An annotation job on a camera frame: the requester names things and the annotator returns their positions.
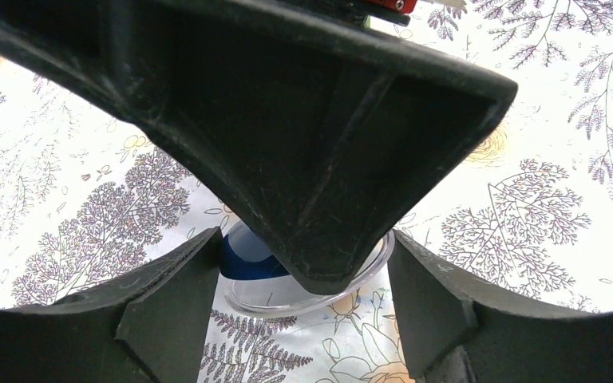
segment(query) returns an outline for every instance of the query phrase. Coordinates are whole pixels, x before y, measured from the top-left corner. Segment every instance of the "red component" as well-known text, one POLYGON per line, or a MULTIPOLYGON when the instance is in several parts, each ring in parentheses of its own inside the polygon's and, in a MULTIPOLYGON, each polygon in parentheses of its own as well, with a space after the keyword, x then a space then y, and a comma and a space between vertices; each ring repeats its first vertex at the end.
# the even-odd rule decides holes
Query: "red component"
POLYGON ((414 7, 417 5, 417 0, 364 0, 379 4, 385 8, 398 12, 399 14, 411 14, 414 7))

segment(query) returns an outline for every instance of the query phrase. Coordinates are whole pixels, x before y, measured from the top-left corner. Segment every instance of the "transparent container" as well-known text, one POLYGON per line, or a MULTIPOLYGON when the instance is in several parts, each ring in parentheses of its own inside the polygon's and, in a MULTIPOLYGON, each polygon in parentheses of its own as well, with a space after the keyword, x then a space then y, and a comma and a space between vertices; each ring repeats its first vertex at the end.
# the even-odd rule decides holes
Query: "transparent container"
POLYGON ((227 283, 224 297, 233 310, 249 317, 281 318, 305 314, 336 302, 369 282, 389 261, 394 244, 394 233, 389 231, 370 252, 351 284, 336 295, 312 294, 304 290, 292 276, 286 275, 255 281, 223 278, 227 283))

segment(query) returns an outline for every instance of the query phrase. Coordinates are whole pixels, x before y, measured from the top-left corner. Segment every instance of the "blue lid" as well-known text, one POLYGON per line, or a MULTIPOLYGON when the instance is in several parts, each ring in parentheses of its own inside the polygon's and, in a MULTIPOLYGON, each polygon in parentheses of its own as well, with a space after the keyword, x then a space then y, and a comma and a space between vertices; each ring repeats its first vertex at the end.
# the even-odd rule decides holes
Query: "blue lid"
POLYGON ((225 278, 251 281, 289 275, 267 245, 239 221, 224 237, 219 272, 225 278))

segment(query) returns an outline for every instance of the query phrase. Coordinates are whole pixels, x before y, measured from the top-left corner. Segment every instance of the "white tablecloth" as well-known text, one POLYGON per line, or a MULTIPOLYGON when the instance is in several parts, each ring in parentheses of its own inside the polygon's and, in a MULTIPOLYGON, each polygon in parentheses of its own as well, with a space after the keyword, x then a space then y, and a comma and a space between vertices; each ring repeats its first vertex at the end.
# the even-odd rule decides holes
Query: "white tablecloth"
MULTIPOLYGON (((521 294, 613 310, 613 1, 422 3, 408 28, 372 27, 520 84, 397 228, 521 294)), ((50 304, 236 220, 140 130, 0 57, 0 308, 50 304)), ((279 321, 234 314, 218 289, 199 381, 407 383, 404 363, 385 269, 279 321)))

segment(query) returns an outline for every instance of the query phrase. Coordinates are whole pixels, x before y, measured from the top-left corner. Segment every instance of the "floral tablecloth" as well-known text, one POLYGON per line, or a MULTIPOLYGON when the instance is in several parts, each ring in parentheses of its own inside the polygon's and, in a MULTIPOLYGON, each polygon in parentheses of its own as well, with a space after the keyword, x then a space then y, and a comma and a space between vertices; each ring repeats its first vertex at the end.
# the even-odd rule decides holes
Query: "floral tablecloth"
MULTIPOLYGON (((397 228, 520 294, 613 310, 613 0, 422 3, 407 28, 372 27, 520 84, 397 228)), ((50 304, 236 220, 140 130, 0 57, 0 308, 50 304)), ((208 328, 199 381, 412 381, 386 269, 298 318, 244 318, 218 289, 208 328)))

